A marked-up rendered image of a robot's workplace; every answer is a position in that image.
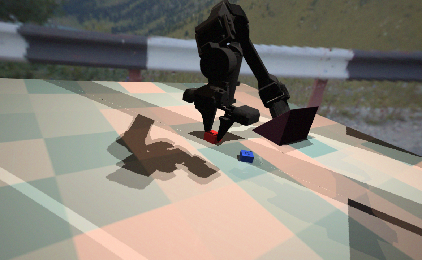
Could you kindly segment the blue toy brick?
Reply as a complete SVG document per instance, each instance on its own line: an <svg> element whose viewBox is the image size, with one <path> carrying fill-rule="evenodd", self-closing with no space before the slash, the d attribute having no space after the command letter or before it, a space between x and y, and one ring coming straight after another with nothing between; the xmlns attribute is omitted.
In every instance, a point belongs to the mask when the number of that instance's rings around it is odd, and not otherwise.
<svg viewBox="0 0 422 260"><path fill-rule="evenodd" d="M240 161L241 162L247 162L252 163L253 162L253 152L248 150L241 150L240 151Z"/></svg>

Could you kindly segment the red block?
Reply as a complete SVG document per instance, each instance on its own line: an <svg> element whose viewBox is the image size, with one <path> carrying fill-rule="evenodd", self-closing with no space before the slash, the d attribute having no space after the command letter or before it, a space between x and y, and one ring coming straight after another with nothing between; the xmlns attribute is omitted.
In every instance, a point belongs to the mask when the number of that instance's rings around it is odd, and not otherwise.
<svg viewBox="0 0 422 260"><path fill-rule="evenodd" d="M218 132L216 132L214 130L205 132L204 133L204 140L206 140L207 142L209 142L211 144L220 143L221 140L220 141L217 141L217 135L218 135Z"/></svg>

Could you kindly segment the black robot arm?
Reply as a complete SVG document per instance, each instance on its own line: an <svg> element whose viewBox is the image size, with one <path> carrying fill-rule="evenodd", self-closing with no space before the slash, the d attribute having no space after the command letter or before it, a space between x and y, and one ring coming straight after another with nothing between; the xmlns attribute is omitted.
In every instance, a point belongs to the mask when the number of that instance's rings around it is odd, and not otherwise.
<svg viewBox="0 0 422 260"><path fill-rule="evenodd" d="M290 111L287 103L290 94L285 84L268 73L249 38L248 22L240 5L230 4L228 0L223 0L212 8L209 18L195 28L201 72L213 81L225 77L236 78L244 57L258 80L263 105L270 109L274 119ZM212 111L215 107L222 108L228 102L228 84L227 87L217 87L209 82L194 91L194 105L207 111Z"/></svg>

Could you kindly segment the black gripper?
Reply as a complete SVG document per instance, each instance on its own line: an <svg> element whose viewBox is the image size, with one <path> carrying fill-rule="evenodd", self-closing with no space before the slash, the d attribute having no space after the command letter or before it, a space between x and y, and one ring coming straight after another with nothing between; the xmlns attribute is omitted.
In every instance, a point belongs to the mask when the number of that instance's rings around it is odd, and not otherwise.
<svg viewBox="0 0 422 260"><path fill-rule="evenodd" d="M217 109L225 111L224 116L218 117L220 120L220 126L218 129L218 135L217 135L217 141L220 141L226 132L229 130L229 128L233 125L233 123L239 123L244 126L252 125L253 123L257 123L259 121L259 110L249 107L247 105L236 107L232 104L236 102L236 99L234 98L236 87L240 85L240 81L238 81L238 77L225 77L217 81L208 80L209 82L213 83L213 85L216 85L217 87L229 87L229 102L228 105L225 105L224 107L215 107L214 110L207 111L204 108L195 106L195 109L197 109L203 119L204 123L204 131L208 132L211 131L213 122L215 119L215 115L217 112ZM186 101L188 103L194 102L194 91L198 88L191 88L186 89L183 93L183 101Z"/></svg>

